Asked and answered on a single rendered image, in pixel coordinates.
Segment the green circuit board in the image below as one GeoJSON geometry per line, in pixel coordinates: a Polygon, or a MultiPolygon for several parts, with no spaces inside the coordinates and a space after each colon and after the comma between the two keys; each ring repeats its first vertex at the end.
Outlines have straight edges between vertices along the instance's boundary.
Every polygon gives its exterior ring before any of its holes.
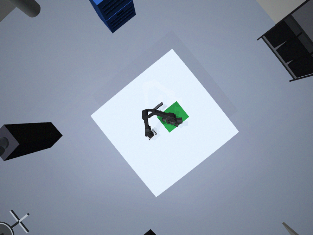
{"type": "MultiPolygon", "coordinates": [[[[179,105],[179,103],[176,101],[175,103],[173,103],[170,107],[168,107],[164,112],[166,113],[174,113],[176,115],[176,118],[182,118],[182,121],[184,122],[187,118],[189,118],[189,116],[187,115],[187,113],[184,111],[184,109],[179,105]]],[[[157,118],[160,120],[160,122],[164,125],[164,127],[171,132],[172,130],[174,130],[176,128],[175,123],[174,125],[171,124],[167,124],[166,120],[165,122],[162,121],[163,117],[157,116],[157,118]]]]}

